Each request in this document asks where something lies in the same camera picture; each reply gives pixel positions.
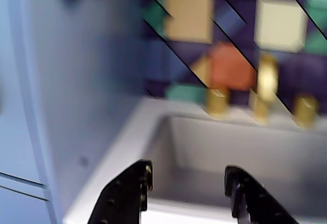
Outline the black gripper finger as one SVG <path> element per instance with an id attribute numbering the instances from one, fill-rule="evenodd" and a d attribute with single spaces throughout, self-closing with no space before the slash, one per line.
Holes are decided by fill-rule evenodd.
<path id="1" fill-rule="evenodd" d="M 150 160 L 139 160 L 122 171 L 101 191 L 88 224 L 138 224 L 153 190 Z"/>
<path id="2" fill-rule="evenodd" d="M 297 223 L 260 182 L 238 166 L 226 166 L 224 191 L 238 223 Z"/>

